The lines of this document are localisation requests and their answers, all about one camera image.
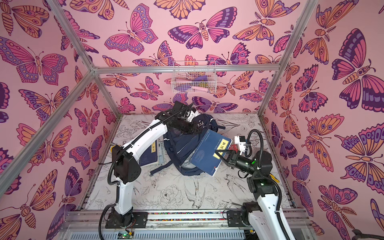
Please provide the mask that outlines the blue notebook with yellow label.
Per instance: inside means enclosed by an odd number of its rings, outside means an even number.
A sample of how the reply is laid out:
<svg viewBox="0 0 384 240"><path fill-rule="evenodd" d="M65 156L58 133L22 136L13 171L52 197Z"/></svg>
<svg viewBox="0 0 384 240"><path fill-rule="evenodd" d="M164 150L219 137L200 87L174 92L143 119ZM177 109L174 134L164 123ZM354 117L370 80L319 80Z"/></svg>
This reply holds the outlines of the blue notebook with yellow label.
<svg viewBox="0 0 384 240"><path fill-rule="evenodd" d="M215 151L226 151L232 144L232 140L219 133L207 130L201 142L195 149L189 163L210 176L216 174L221 160L214 157Z"/></svg>

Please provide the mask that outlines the navy blue student backpack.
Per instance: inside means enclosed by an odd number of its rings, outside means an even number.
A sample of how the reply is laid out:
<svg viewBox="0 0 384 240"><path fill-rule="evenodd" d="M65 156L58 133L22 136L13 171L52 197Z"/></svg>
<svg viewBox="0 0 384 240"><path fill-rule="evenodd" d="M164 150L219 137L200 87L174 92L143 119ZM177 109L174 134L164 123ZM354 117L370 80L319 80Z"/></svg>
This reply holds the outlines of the navy blue student backpack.
<svg viewBox="0 0 384 240"><path fill-rule="evenodd" d="M203 140L207 130L218 132L218 130L224 130L226 127L218 125L216 120L208 114L200 114L194 117L192 123L196 124L202 132L189 135L183 134L177 129L171 129L163 135L164 147L170 161L167 164L150 171L150 175L153 176L171 165L174 165L183 176L198 176L203 173L203 170L190 163L189 157L192 156L193 152Z"/></svg>

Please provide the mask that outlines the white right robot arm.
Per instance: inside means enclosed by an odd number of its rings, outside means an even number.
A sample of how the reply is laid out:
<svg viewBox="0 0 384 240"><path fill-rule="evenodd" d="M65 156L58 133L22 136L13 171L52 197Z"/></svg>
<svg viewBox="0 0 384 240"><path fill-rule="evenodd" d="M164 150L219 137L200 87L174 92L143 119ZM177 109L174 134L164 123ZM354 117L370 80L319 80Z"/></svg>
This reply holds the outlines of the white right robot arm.
<svg viewBox="0 0 384 240"><path fill-rule="evenodd" d="M242 205L242 222L252 227L260 240L294 240L295 236L281 207L283 192L271 177L272 155L264 150L261 131L251 130L245 146L251 145L252 134L258 135L260 150L251 159L235 150L216 150L215 154L228 167L246 174L249 190L254 194L254 202Z"/></svg>

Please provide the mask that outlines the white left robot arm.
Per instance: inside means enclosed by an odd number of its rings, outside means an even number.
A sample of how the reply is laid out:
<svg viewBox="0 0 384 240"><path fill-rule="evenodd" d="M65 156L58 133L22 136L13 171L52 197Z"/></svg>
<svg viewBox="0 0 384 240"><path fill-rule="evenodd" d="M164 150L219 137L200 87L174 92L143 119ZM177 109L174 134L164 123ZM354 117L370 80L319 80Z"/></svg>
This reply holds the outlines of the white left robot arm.
<svg viewBox="0 0 384 240"><path fill-rule="evenodd" d="M192 121L199 115L193 105L177 102L171 110L158 113L145 130L116 152L107 177L108 184L117 187L116 200L113 204L107 205L101 214L98 226L101 240L104 239L102 222L108 210L112 212L107 224L123 228L133 225L134 181L142 172L139 160L145 150L171 129L177 129L184 134L201 132L197 124Z"/></svg>

